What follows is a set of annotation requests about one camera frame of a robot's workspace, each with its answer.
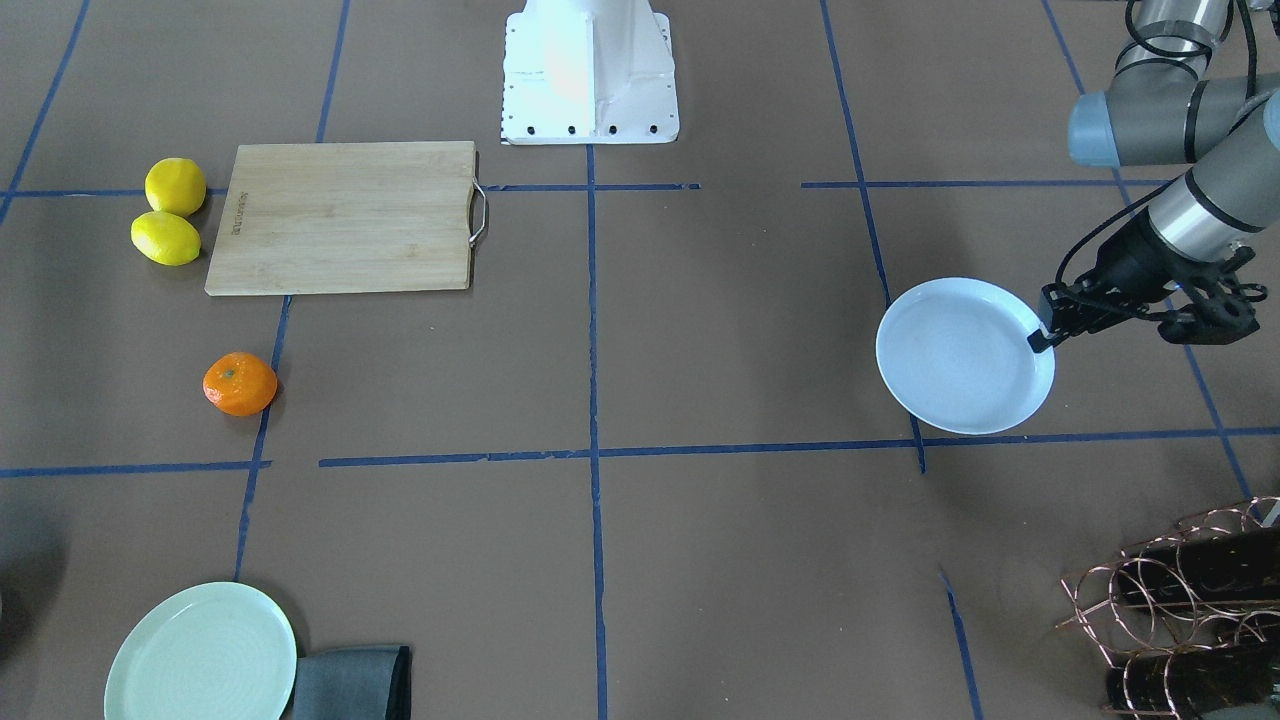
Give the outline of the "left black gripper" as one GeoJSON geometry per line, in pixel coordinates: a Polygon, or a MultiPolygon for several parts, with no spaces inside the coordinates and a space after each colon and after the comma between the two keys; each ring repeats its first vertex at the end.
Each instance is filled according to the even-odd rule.
{"type": "Polygon", "coordinates": [[[1212,261],[1185,258],[1157,236],[1148,211],[1128,219],[1098,247],[1094,265],[1066,282],[1075,255],[1117,219],[1076,241],[1042,288],[1042,325],[1028,336],[1033,354],[1129,320],[1155,324],[1171,345],[1231,345],[1260,329],[1254,306],[1267,290],[1238,275],[1254,251],[1240,246],[1212,261]]]}

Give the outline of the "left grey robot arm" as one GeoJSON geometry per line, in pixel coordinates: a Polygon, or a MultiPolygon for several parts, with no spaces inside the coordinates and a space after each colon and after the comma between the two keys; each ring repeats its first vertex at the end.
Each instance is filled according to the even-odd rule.
{"type": "Polygon", "coordinates": [[[1277,76],[1257,70],[1244,1],[1129,1],[1128,41],[1108,87],[1071,110],[1068,149],[1083,167],[1184,165],[1103,223],[1111,236],[1074,281],[1041,293],[1043,354],[1128,320],[1172,345],[1254,333],[1267,290],[1239,272],[1277,224],[1277,76]]]}

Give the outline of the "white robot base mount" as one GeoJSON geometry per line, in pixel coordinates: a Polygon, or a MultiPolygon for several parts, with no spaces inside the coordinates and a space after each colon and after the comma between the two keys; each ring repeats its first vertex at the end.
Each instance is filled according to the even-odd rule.
{"type": "Polygon", "coordinates": [[[500,141],[672,143],[672,28],[649,1],[527,1],[506,18],[500,141]]]}

